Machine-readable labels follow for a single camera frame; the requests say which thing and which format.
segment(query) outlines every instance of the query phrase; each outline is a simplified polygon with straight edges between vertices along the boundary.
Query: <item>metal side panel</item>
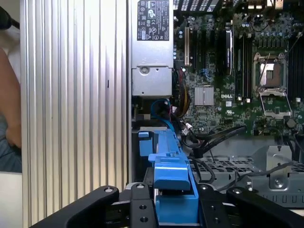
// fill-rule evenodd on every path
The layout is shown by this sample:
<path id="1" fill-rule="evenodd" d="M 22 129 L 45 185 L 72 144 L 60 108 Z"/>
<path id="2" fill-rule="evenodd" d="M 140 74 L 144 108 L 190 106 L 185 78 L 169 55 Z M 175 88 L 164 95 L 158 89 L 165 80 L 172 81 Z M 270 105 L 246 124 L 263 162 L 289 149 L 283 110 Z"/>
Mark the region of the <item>metal side panel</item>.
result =
<path id="1" fill-rule="evenodd" d="M 21 0 L 23 227 L 127 182 L 127 1 Z"/>

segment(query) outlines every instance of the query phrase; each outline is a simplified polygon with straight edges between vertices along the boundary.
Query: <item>cpu socket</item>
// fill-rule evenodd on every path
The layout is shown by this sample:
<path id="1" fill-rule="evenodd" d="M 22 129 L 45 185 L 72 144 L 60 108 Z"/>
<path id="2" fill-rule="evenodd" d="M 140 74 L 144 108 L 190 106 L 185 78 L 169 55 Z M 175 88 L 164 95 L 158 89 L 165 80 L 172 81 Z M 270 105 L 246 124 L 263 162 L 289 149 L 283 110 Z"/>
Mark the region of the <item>cpu socket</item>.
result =
<path id="1" fill-rule="evenodd" d="M 261 56 L 256 53 L 253 66 L 253 89 L 260 97 L 264 115 L 276 119 L 291 116 L 292 110 L 287 98 L 287 69 L 286 59 L 283 53 L 278 56 Z"/>
<path id="2" fill-rule="evenodd" d="M 253 65 L 253 91 L 260 88 L 276 88 L 285 91 L 287 87 L 287 67 L 283 53 L 278 56 L 261 56 L 256 53 Z"/>

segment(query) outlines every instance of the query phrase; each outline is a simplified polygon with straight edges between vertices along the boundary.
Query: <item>circuit board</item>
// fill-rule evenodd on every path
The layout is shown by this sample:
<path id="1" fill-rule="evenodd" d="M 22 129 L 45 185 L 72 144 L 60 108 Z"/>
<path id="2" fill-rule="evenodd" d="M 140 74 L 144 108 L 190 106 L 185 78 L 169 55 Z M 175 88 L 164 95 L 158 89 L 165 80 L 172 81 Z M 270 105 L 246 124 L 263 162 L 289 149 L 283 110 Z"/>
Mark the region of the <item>circuit board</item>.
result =
<path id="1" fill-rule="evenodd" d="M 262 69 L 263 65 L 256 64 L 256 67 L 254 63 L 257 53 L 266 57 L 267 55 L 283 56 L 284 64 L 281 65 L 280 79 L 273 80 L 273 82 L 279 84 L 283 81 L 284 83 L 289 82 L 290 39 L 292 34 L 302 29 L 303 24 L 295 21 L 290 13 L 281 13 L 275 20 L 268 20 L 267 23 L 266 20 L 263 20 L 262 14 L 251 16 L 258 23 L 256 21 L 248 23 L 248 17 L 249 15 L 244 13 L 235 13 L 233 20 L 229 23 L 229 29 L 233 34 L 231 74 L 219 72 L 218 55 L 225 53 L 219 53 L 217 47 L 221 42 L 217 41 L 220 32 L 225 29 L 225 24 L 220 17 L 215 18 L 212 15 L 188 17 L 175 29 L 175 65 L 177 68 L 184 68 L 184 80 L 191 97 L 191 104 L 184 120 L 193 126 L 196 133 L 208 133 L 218 127 L 226 129 L 241 125 L 247 126 L 247 135 L 270 135 L 273 128 L 285 135 L 292 134 L 293 131 L 303 130 L 304 103 L 302 99 L 295 97 L 296 95 L 287 97 L 288 89 L 290 89 L 290 87 L 287 88 L 287 85 L 285 85 L 286 96 L 260 96 L 255 83 L 259 83 L 259 67 Z M 190 51 L 190 63 L 185 66 L 184 31 L 187 27 L 190 28 L 192 37 L 195 36 L 193 43 L 190 40 L 190 50 L 195 51 Z M 238 50 L 240 45 L 237 44 L 239 40 L 244 38 L 249 40 L 247 42 L 249 46 L 244 51 L 249 59 L 246 60 L 247 63 L 244 62 L 243 58 L 240 58 L 241 54 Z M 250 82 L 238 81 L 238 77 L 244 77 L 244 70 L 241 74 L 240 69 L 245 67 L 251 68 L 251 72 L 249 72 Z M 247 89 L 246 95 L 239 93 L 242 90 L 239 88 L 242 86 L 243 88 L 250 87 Z M 213 95 L 213 104 L 199 104 L 195 100 L 197 99 L 196 90 L 208 87 L 212 89 L 210 95 Z M 266 115 L 267 111 L 288 113 L 289 115 L 273 118 Z"/>

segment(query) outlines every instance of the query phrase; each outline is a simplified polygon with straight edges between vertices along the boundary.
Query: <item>blue plastic latch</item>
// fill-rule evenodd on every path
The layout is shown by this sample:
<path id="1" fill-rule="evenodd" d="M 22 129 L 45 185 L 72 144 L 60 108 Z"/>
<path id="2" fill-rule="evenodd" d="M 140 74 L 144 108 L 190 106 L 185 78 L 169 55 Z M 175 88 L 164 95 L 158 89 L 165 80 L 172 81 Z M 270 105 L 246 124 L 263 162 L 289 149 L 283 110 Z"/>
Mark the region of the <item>blue plastic latch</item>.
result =
<path id="1" fill-rule="evenodd" d="M 141 157 L 147 157 L 153 153 L 153 138 L 150 137 L 149 132 L 139 132 L 139 154 Z"/>
<path id="2" fill-rule="evenodd" d="M 154 188 L 190 190 L 188 165 L 182 158 L 157 157 L 154 164 Z"/>

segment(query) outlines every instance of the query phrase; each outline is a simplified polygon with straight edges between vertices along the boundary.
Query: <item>power supply label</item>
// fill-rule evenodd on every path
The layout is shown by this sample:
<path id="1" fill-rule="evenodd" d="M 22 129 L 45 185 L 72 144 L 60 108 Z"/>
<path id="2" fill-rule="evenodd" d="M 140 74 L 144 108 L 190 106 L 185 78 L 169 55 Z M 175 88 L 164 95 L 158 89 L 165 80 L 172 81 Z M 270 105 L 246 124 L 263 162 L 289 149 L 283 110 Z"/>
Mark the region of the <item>power supply label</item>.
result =
<path id="1" fill-rule="evenodd" d="M 137 40 L 169 40 L 169 0 L 140 0 L 137 7 Z"/>

